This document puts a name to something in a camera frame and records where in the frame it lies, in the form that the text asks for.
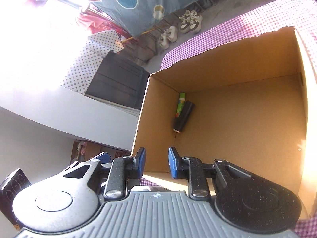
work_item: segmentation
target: sneaker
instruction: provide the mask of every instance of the sneaker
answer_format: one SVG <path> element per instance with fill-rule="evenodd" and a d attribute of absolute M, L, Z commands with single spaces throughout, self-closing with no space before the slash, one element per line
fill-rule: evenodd
<path fill-rule="evenodd" d="M 177 28 L 175 26 L 170 26 L 167 29 L 167 38 L 170 42 L 174 43 L 177 40 Z"/>
<path fill-rule="evenodd" d="M 197 33 L 201 29 L 202 15 L 199 15 L 196 11 L 191 11 L 191 25 L 190 30 Z"/>
<path fill-rule="evenodd" d="M 167 39 L 167 30 L 164 31 L 163 34 L 161 34 L 161 36 L 159 37 L 158 39 L 158 44 L 164 49 L 166 50 L 170 44 L 169 44 L 169 41 Z"/>
<path fill-rule="evenodd" d="M 186 10 L 185 14 L 179 17 L 179 19 L 182 21 L 182 24 L 180 25 L 180 32 L 187 33 L 190 31 L 190 25 L 191 25 L 191 12 L 189 10 Z"/>

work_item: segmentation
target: white cloth with stars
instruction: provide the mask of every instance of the white cloth with stars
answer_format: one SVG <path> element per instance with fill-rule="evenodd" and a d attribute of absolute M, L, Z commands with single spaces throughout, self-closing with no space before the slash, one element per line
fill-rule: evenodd
<path fill-rule="evenodd" d="M 123 50 L 120 37 L 114 30 L 105 30 L 92 34 L 86 40 L 85 47 L 65 76 L 62 86 L 84 95 L 95 76 L 102 60 L 109 51 L 117 53 Z"/>

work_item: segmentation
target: gray ribbed panel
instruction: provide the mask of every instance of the gray ribbed panel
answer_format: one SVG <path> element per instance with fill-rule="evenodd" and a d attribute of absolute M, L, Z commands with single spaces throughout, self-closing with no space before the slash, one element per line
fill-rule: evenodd
<path fill-rule="evenodd" d="M 18 238 L 44 235 L 22 231 Z M 296 238 L 292 231 L 262 235 L 241 231 L 222 219 L 207 202 L 185 192 L 131 192 L 119 202 L 108 202 L 82 229 L 46 238 Z"/>

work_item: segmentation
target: blue circle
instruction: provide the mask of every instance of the blue circle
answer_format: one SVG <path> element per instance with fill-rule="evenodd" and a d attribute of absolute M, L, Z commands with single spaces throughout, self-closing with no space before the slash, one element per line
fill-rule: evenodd
<path fill-rule="evenodd" d="M 117 0 L 117 2 L 126 9 L 134 9 L 138 3 L 137 0 Z"/>

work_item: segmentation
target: metal screw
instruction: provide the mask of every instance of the metal screw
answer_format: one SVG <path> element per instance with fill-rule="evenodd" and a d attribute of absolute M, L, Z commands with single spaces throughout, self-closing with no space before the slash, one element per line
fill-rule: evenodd
<path fill-rule="evenodd" d="M 106 196 L 109 198 L 119 198 L 122 196 L 122 192 L 118 190 L 110 190 L 106 192 Z"/>
<path fill-rule="evenodd" d="M 208 191 L 202 189 L 194 190 L 193 195 L 198 198 L 203 198 L 208 195 Z"/>

